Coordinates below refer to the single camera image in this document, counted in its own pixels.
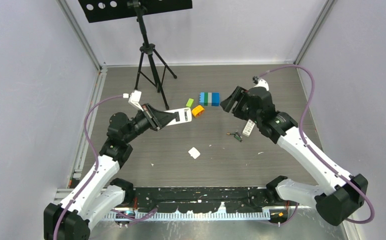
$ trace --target black music stand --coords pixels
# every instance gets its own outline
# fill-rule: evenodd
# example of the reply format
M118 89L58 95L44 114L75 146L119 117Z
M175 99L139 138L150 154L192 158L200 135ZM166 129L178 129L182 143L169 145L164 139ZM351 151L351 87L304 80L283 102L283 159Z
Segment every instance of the black music stand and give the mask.
M143 45L140 47L140 63L138 65L137 79L135 81L134 89L139 87L140 75L143 75L153 86L156 87L157 92L162 94L165 108L170 109L165 97L164 84L165 72L168 71L176 79L177 75L171 70L164 59L159 55L155 49L153 43L149 43L145 22L143 21L144 15L158 14L165 12L172 12L178 10L191 9L193 7L192 0L78 0L85 16L89 23L109 21L122 18L137 17L137 22L140 26L141 35L143 36ZM153 53L163 63L164 69L162 74L162 81L159 78L158 71L156 69L155 61L153 59ZM142 72L143 57L147 54L149 59L150 68L153 75L153 81L150 80Z

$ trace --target gray wall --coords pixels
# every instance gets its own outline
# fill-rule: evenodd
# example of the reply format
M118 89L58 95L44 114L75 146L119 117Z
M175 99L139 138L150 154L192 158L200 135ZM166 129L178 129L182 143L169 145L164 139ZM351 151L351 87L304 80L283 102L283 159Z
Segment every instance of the gray wall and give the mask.
M193 9L147 15L144 23L167 63L293 61L325 1L193 0ZM136 18L89 23L78 0L67 2L100 62L139 64Z
M43 239L96 75L56 1L0 1L0 240Z
M386 239L386 1L337 1L301 64L316 78L311 111L325 152L369 181L376 216L358 231ZM364 206L356 218L368 215Z

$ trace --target tripod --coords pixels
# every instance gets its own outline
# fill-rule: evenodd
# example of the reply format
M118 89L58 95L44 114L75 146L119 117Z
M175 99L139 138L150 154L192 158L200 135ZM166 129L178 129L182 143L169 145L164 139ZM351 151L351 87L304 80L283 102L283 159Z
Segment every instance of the tripod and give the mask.
M146 8L141 5L139 0L132 0L127 2L128 7L134 7L135 13L137 14L137 22L140 25L140 31L141 35L143 36L143 46L140 47L140 63L138 64L138 71L137 71L137 79L135 81L135 90L138 90L139 87L139 79L140 74L143 75L153 86L155 86L157 92L162 94L163 102L165 103L166 110L170 109L170 106L168 106L167 98L165 97L164 88L162 85L164 84L164 77L165 77L165 71L168 69L168 71L172 74L174 79L177 78L177 75L171 70L171 68L168 66L168 64L164 61L164 59L159 55L158 51L155 49L155 45L153 43L149 43L148 35L146 32L145 22L143 21L143 15L145 14ZM163 74L162 74L162 82L159 79L158 71L156 70L155 61L153 59L153 53L156 54L156 56L159 58L159 60L163 63ZM149 58L150 63L150 69L152 71L153 75L153 81L150 80L143 72L142 72L142 64L143 64L143 57L147 54L147 58Z

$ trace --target wood grain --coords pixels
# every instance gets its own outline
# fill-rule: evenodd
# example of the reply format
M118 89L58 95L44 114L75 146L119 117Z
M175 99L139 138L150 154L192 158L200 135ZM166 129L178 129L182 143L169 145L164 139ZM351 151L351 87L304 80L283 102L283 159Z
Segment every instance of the wood grain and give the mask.
M178 79L166 72L163 88L171 109L183 108L189 98L193 106L199 102L200 92L218 92L221 100L227 98L236 86L252 87L252 77L277 65L213 65L173 66ZM150 78L149 67L143 71ZM163 67L158 67L162 76ZM136 67L110 68L101 99L130 93L136 81ZM283 69L265 77L276 109L299 121L306 98L295 69ZM145 78L140 77L141 103L165 110L162 97ZM101 105L92 132L94 146L100 150L107 136L109 118L124 112L136 114L126 99L117 99ZM250 137L238 142L227 132L241 132L246 122L224 112L221 107L207 106L205 112L190 123L151 130L131 142L134 151L115 177L139 187L187 186L264 186L279 175L306 183L315 180L287 152L254 129ZM304 129L317 146L320 145L314 124L307 116ZM200 156L193 159L188 150L195 147ZM92 167L94 158L89 150L83 176Z

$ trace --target yellow block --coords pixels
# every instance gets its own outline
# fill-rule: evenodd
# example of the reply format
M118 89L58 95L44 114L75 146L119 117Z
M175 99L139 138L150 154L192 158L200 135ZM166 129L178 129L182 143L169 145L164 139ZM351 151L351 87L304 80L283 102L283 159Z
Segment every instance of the yellow block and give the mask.
M197 107L193 108L191 110L191 114L193 114L193 116L195 118L199 117L203 112L205 111L205 108L201 105L198 105Z

